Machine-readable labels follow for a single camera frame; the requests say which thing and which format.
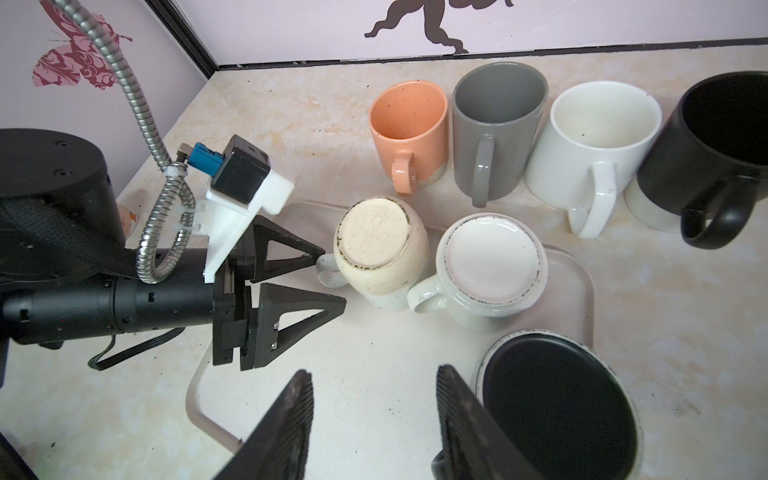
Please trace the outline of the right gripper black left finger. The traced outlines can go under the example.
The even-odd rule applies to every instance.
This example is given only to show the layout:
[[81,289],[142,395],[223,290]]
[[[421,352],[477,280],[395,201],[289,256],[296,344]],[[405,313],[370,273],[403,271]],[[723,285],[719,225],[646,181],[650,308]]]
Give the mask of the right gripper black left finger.
[[297,371],[218,479],[302,479],[314,418],[312,375]]

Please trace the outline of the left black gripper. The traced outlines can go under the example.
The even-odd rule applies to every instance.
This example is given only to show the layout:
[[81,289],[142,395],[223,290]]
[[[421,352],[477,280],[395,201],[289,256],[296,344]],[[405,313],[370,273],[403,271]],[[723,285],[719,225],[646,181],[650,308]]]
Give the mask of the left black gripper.
[[272,220],[256,216],[251,233],[243,234],[216,272],[212,364],[232,363],[234,350],[240,349],[242,371],[265,367],[308,334],[341,316],[347,305],[343,297],[270,283],[259,287],[258,307],[252,307],[247,282],[259,283],[314,267],[325,253]]

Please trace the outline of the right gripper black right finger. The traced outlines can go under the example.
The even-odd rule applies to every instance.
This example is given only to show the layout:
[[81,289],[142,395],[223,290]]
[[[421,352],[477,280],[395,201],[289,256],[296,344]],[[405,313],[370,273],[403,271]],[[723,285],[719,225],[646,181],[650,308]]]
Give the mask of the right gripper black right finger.
[[431,463],[436,479],[541,479],[481,405],[456,369],[438,368],[436,399],[442,449]]

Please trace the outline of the cream mug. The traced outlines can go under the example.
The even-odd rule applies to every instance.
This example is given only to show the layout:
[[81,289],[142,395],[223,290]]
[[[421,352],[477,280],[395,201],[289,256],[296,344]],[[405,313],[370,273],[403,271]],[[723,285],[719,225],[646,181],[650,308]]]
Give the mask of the cream mug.
[[326,287],[349,285],[378,308],[404,311],[428,256],[428,234],[415,210],[393,197],[376,196],[344,213],[333,252],[318,258],[316,271]]

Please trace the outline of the peach orange mug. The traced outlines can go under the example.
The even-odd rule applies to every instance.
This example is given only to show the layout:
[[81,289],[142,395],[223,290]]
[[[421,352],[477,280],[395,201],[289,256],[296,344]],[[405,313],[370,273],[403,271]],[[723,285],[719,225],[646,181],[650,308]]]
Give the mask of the peach orange mug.
[[441,87],[411,80],[383,91],[368,123],[395,192],[411,196],[444,174],[449,160],[449,100]]

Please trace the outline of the grey mug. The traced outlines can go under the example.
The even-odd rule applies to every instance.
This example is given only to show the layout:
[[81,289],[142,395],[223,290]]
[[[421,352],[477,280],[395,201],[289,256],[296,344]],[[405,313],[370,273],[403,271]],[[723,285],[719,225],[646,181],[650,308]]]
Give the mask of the grey mug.
[[478,67],[453,92],[454,178],[475,208],[510,194],[531,153],[549,85],[516,62]]

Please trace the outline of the black mug white base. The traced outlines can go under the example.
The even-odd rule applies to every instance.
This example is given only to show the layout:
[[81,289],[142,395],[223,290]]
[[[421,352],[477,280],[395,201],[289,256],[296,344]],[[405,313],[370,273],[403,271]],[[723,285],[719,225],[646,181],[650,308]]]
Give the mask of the black mug white base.
[[729,72],[681,97],[625,191],[631,213],[690,246],[733,241],[767,197],[767,74]]

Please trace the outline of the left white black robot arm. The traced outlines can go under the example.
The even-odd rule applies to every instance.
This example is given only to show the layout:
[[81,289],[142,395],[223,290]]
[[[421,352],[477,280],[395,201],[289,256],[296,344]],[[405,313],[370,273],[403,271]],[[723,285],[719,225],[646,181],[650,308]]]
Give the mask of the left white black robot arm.
[[342,297],[275,283],[312,267],[323,249],[273,221],[293,186],[264,151],[237,136],[220,153],[183,146],[166,178],[179,183],[191,166],[211,177],[206,198],[164,192],[148,224],[178,211],[180,238],[203,236],[206,245],[144,242],[148,265],[138,271],[99,148],[57,131],[3,130],[2,344],[54,350],[70,340],[151,333],[94,356],[90,367],[102,371],[208,324],[214,363],[251,370],[344,313]]

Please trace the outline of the translucent plastic tray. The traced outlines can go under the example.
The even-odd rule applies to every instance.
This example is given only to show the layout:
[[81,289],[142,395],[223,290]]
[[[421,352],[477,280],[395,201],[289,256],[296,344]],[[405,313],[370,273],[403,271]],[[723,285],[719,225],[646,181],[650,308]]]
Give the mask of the translucent plastic tray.
[[[330,253],[331,235],[346,208],[293,203],[272,220]],[[190,380],[186,411],[192,423],[232,452],[239,449],[289,378],[299,369],[314,382],[313,433],[352,441],[356,428],[374,432],[417,425],[436,417],[434,374],[453,365],[474,387],[474,375],[491,345],[520,329],[547,329],[585,345],[593,343],[594,284],[563,249],[546,245],[549,279],[542,297],[511,325],[491,333],[467,330],[446,312],[414,314],[373,306],[348,286],[328,289],[314,267],[277,279],[278,285],[343,296],[344,313],[304,337],[266,367],[241,371],[213,366],[209,345]]]

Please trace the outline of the orange tin can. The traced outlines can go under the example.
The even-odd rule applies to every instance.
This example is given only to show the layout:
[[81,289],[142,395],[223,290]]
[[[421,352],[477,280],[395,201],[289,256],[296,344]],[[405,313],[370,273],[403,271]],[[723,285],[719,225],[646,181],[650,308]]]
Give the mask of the orange tin can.
[[117,207],[124,236],[128,239],[137,226],[138,217],[132,210],[123,205],[118,204]]

